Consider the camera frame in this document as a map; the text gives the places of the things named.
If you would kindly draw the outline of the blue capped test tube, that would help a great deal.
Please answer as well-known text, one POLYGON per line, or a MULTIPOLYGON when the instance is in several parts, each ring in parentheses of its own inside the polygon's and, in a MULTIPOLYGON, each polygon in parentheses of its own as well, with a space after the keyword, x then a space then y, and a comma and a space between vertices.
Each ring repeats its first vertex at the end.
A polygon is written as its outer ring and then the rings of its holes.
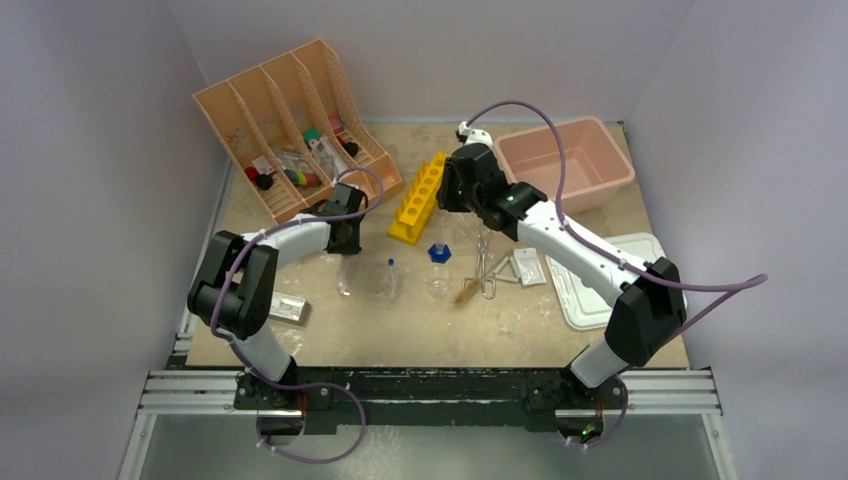
POLYGON ((387 267, 384 276, 385 293, 389 299, 394 299, 398 284, 398 270, 395 265, 395 259, 387 260, 387 267))

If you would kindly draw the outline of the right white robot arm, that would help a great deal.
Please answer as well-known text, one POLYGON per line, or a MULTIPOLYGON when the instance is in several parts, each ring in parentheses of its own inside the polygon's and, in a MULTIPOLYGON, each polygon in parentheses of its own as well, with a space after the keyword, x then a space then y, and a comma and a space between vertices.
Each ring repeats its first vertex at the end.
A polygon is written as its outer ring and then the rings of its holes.
POLYGON ((526 182, 509 182, 482 143, 448 157, 437 199, 440 209, 474 213, 490 230, 554 259, 611 307, 603 336, 564 370, 561 392, 573 406, 588 405, 625 368, 645 365, 686 319, 682 292, 667 285, 680 278, 673 262, 649 263, 560 219, 556 202, 526 182))

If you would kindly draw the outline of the clear well plate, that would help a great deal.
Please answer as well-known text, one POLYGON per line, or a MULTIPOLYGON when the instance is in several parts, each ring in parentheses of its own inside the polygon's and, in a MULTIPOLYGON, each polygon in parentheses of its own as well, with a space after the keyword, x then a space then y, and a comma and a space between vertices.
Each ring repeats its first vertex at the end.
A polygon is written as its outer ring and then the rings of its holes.
POLYGON ((363 256, 344 256, 338 277, 338 292, 344 297, 367 298, 381 303, 394 302, 399 288, 400 272, 394 299, 385 293, 384 276, 387 267, 385 259, 369 259, 363 256))

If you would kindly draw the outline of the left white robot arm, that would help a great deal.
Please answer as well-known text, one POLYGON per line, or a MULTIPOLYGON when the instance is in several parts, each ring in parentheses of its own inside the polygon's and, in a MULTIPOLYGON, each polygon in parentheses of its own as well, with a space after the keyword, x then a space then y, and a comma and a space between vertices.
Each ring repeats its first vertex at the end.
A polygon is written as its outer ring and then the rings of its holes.
POLYGON ((272 408, 292 405, 300 388, 297 363, 268 323, 277 271, 322 251, 359 253, 360 224, 370 206, 362 190, 339 183, 329 198, 269 230, 222 230, 209 240, 187 309, 261 381, 259 395, 272 408))

